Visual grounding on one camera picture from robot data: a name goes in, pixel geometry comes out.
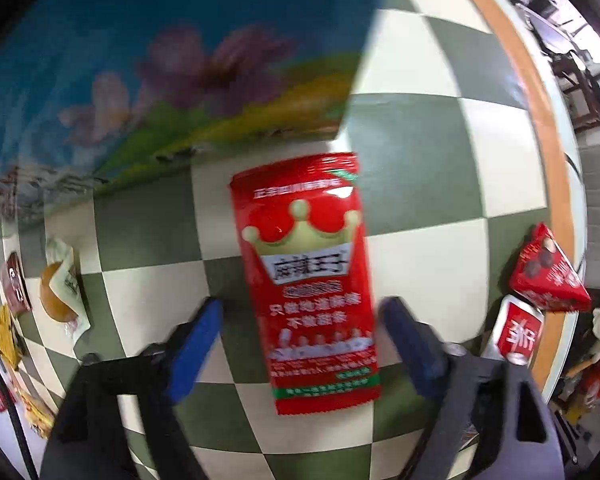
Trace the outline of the small red triangular snack packet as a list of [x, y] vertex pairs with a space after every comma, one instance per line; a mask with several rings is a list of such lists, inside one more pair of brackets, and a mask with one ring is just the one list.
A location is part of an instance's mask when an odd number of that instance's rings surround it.
[[588, 312], [592, 299], [553, 232], [538, 223], [521, 248], [509, 288], [547, 312]]

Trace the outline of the dark red snack packet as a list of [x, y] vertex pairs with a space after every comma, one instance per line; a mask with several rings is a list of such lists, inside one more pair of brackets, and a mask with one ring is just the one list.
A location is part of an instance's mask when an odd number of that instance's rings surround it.
[[1, 283], [7, 307], [15, 318], [19, 318], [20, 315], [31, 310], [20, 259], [16, 252], [11, 252], [2, 265]]

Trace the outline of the cardboard box with blue print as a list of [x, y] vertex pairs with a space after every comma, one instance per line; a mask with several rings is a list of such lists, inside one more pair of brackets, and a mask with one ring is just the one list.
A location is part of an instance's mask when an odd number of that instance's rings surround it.
[[336, 136], [380, 0], [35, 0], [0, 42], [0, 221]]

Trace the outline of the small yellow snack packet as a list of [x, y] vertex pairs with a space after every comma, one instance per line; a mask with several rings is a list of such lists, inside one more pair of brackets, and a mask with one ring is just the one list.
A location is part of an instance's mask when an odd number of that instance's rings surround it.
[[0, 357], [12, 370], [16, 370], [24, 356], [21, 340], [7, 304], [0, 307]]

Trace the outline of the long red spicy strip packet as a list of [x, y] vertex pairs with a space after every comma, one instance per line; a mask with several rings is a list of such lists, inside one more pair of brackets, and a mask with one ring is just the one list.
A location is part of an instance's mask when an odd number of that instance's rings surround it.
[[326, 413], [380, 393], [353, 153], [302, 156], [230, 180], [245, 279], [276, 412]]

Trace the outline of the white red fish snack pouch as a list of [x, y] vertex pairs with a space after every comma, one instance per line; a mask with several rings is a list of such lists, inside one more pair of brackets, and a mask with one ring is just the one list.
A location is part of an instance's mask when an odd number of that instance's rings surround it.
[[481, 356], [528, 366], [543, 326], [544, 314], [539, 309], [514, 295], [506, 295]]

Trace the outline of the bread in clear wrapper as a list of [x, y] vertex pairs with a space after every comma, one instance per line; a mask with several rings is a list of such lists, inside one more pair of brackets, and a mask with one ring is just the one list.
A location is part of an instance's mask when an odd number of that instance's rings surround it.
[[52, 237], [46, 240], [45, 255], [46, 267], [40, 283], [41, 304], [75, 346], [91, 329], [76, 272], [76, 254], [63, 240]]

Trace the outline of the green checkered mat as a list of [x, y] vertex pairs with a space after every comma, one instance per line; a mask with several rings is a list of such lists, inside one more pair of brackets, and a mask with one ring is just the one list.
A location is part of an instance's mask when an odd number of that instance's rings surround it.
[[230, 181], [281, 160], [352, 152], [358, 180], [308, 194], [309, 224], [335, 233], [362, 214], [355, 244], [375, 298], [403, 297], [445, 339], [474, 342], [503, 296], [530, 226], [552, 221], [524, 74], [475, 0], [382, 0], [353, 96], [335, 60], [288, 66], [286, 91], [233, 127], [279, 136], [294, 110], [346, 116], [326, 142], [277, 143], [211, 158], [205, 145], [155, 159], [151, 178], [99, 191], [87, 170], [136, 140], [212, 125], [202, 106], [155, 102], [134, 130], [138, 68], [196, 29], [204, 50], [252, 23], [302, 42], [322, 0], [247, 8], [237, 0], [40, 0], [0, 51], [0, 265], [16, 252], [36, 296], [45, 243], [79, 258], [90, 329], [70, 341], [35, 302], [19, 323], [18, 384], [58, 410], [87, 353], [135, 356], [224, 301], [223, 328], [198, 385], [175, 409], [213, 479], [393, 479], [430, 415], [386, 332], [375, 332], [376, 400], [298, 416], [276, 412], [260, 322], [245, 278]]

